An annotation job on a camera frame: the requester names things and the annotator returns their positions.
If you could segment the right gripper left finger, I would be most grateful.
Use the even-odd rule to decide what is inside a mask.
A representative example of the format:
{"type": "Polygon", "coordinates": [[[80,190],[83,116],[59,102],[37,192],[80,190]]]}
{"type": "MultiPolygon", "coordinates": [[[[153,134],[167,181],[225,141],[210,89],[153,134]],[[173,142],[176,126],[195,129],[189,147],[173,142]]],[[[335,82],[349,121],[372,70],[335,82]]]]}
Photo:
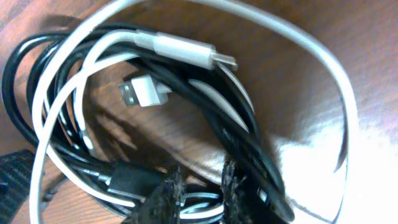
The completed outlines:
{"type": "Polygon", "coordinates": [[[184,193],[181,168],[174,167],[166,178],[123,224],[178,224],[184,193]]]}

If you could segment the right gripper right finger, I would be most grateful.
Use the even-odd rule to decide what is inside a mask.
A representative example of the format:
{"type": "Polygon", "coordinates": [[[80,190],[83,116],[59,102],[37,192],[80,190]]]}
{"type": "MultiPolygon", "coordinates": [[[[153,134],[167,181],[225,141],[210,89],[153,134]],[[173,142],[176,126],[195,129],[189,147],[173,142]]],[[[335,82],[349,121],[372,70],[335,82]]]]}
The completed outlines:
{"type": "Polygon", "coordinates": [[[252,180],[234,161],[226,161],[222,172],[225,223],[278,224],[280,218],[260,199],[252,180]]]}

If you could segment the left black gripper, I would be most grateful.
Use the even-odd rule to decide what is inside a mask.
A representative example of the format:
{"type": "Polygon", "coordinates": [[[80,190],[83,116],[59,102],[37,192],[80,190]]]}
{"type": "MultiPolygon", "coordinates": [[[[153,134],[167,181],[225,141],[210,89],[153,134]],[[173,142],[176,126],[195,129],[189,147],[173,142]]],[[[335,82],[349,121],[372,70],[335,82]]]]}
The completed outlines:
{"type": "Polygon", "coordinates": [[[34,158],[27,149],[1,156],[1,223],[10,223],[27,200],[34,158]]]}

